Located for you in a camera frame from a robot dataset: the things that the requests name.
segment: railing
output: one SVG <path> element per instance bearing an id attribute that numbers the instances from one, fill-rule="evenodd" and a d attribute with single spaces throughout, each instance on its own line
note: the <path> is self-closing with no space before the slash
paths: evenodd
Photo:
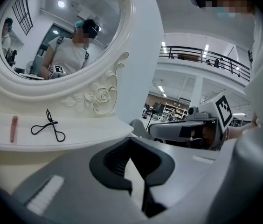
<path id="1" fill-rule="evenodd" d="M 209 50 L 206 52 L 207 54 L 204 55 L 205 50 L 199 48 L 165 46 L 161 48 L 159 56 L 167 57 L 169 59 L 194 61 L 201 63 L 201 65 L 211 65 L 250 81 L 249 68 L 245 65 L 221 54 Z"/>

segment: white countertop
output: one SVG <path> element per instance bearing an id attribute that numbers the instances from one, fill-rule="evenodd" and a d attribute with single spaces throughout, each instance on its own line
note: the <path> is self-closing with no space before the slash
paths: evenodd
<path id="1" fill-rule="evenodd" d="M 37 76 L 32 76 L 32 75 L 28 75 L 28 74 L 19 74 L 22 77 L 28 78 L 28 79 L 34 79 L 34 80 L 44 80 L 44 78 L 42 77 L 37 77 Z"/>
<path id="2" fill-rule="evenodd" d="M 53 117 L 59 123 L 57 131 L 65 133 L 66 139 L 58 142 L 52 126 L 33 135 L 31 127 L 43 126 L 47 118 L 18 115 L 14 143 L 10 142 L 10 128 L 13 114 L 0 112 L 0 150 L 16 152 L 47 152 L 82 148 L 97 143 L 128 136 L 133 127 L 116 117 L 66 119 Z"/>

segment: fan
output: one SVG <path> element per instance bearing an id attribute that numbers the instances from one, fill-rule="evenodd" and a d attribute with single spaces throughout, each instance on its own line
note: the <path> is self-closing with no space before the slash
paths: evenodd
<path id="1" fill-rule="evenodd" d="M 35 61 L 30 61 L 27 63 L 26 65 L 26 72 L 30 75 L 31 70 L 34 68 L 35 66 Z"/>

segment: chair backrest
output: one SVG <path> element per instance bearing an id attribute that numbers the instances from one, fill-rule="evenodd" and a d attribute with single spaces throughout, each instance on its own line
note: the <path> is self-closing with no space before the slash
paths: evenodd
<path id="1" fill-rule="evenodd" d="M 144 124 L 141 120 L 135 119 L 131 122 L 131 126 L 133 129 L 133 134 L 135 134 L 138 137 L 142 137 L 148 140 L 153 140 L 154 138 L 146 131 Z"/>

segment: white column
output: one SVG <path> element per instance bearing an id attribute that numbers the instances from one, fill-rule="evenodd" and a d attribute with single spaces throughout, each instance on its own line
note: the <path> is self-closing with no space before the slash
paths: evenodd
<path id="1" fill-rule="evenodd" d="M 125 67 L 118 69 L 116 103 L 116 116 L 127 124 L 141 117 L 164 39 L 156 0 L 134 1 L 136 22 L 126 49 L 129 57 L 123 61 Z"/>
<path id="2" fill-rule="evenodd" d="M 179 94 L 177 100 L 180 99 L 180 97 L 181 97 L 181 95 L 182 95 L 182 93 L 183 93 L 183 91 L 184 91 L 184 89 L 185 89 L 185 87 L 186 87 L 186 85 L 187 85 L 187 79 L 188 79 L 188 76 L 186 76 L 185 79 L 184 79 L 184 82 L 183 82 L 183 85 L 182 85 L 182 88 L 181 88 L 181 91 L 180 91 L 180 94 Z"/>
<path id="3" fill-rule="evenodd" d="M 195 106 L 198 107 L 201 102 L 201 94 L 202 94 L 202 86 L 203 86 L 203 77 L 197 76 L 196 82 L 194 86 L 194 91 L 191 99 L 191 104 L 189 107 Z"/>

